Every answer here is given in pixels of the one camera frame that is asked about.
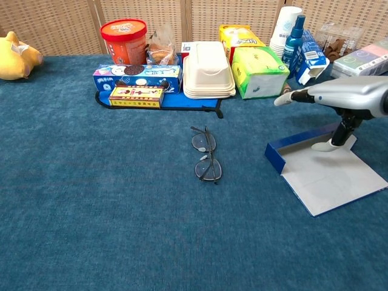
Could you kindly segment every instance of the oreo box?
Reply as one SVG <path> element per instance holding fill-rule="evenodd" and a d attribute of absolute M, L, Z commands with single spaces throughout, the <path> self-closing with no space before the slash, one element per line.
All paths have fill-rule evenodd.
<path fill-rule="evenodd" d="M 160 86 L 164 93 L 179 93 L 182 69 L 179 65 L 99 65 L 93 73 L 98 91 L 112 91 L 116 85 Z"/>

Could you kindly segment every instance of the white paper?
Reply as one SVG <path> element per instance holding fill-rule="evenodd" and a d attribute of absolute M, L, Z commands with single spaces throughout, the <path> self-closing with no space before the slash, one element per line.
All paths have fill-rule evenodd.
<path fill-rule="evenodd" d="M 286 160 L 282 176 L 313 216 L 388 187 L 350 150 L 356 141 L 353 135 L 333 152 L 311 149 L 312 144 L 329 138 L 321 136 L 279 150 Z"/>

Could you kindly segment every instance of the stack of paper cups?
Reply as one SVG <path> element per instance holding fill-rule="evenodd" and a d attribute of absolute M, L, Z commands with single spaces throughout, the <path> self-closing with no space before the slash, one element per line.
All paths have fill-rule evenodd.
<path fill-rule="evenodd" d="M 287 37 L 291 34 L 296 18 L 302 14 L 302 8 L 295 6 L 284 6 L 279 12 L 278 21 L 269 46 L 279 58 L 282 58 Z"/>

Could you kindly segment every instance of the cardboard box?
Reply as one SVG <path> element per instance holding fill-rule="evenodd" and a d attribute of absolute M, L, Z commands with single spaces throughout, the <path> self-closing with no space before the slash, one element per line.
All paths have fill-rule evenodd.
<path fill-rule="evenodd" d="M 161 86 L 164 93 L 179 93 L 179 65 L 100 65 L 93 73 L 97 90 L 112 91 L 116 85 Z"/>
<path fill-rule="evenodd" d="M 330 61 L 307 29 L 303 31 L 302 42 L 302 46 L 296 53 L 298 63 L 295 69 L 295 79 L 300 85 L 305 85 L 310 79 L 318 78 L 329 66 Z"/>
<path fill-rule="evenodd" d="M 312 216 L 388 187 L 387 181 L 351 151 L 354 135 L 333 152 L 311 149 L 312 144 L 329 140 L 337 127 L 338 123 L 330 124 L 266 147 L 265 156 Z"/>
<path fill-rule="evenodd" d="M 109 96 L 111 106 L 160 108 L 163 102 L 163 87 L 116 86 Z"/>

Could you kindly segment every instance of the eyeglass lens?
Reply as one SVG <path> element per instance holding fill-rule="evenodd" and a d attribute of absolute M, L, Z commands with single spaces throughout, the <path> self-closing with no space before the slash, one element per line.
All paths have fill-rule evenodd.
<path fill-rule="evenodd" d="M 215 172 L 214 177 L 212 166 L 210 165 L 211 162 L 211 159 L 204 159 L 203 161 L 197 163 L 197 165 L 195 166 L 195 175 L 200 178 L 207 170 L 207 173 L 203 176 L 203 180 L 214 181 L 220 179 L 222 174 L 221 165 L 216 159 L 213 159 L 213 166 Z"/>
<path fill-rule="evenodd" d="M 207 137 L 209 139 L 209 144 L 212 147 L 212 150 L 214 150 L 216 148 L 216 140 L 215 140 L 214 136 L 209 133 L 207 135 Z M 199 133 L 199 134 L 193 136 L 192 144 L 193 144 L 194 148 L 196 148 L 197 150 L 201 149 L 201 148 L 205 148 L 206 152 L 210 151 L 209 144 L 206 141 L 206 135 L 204 133 Z"/>

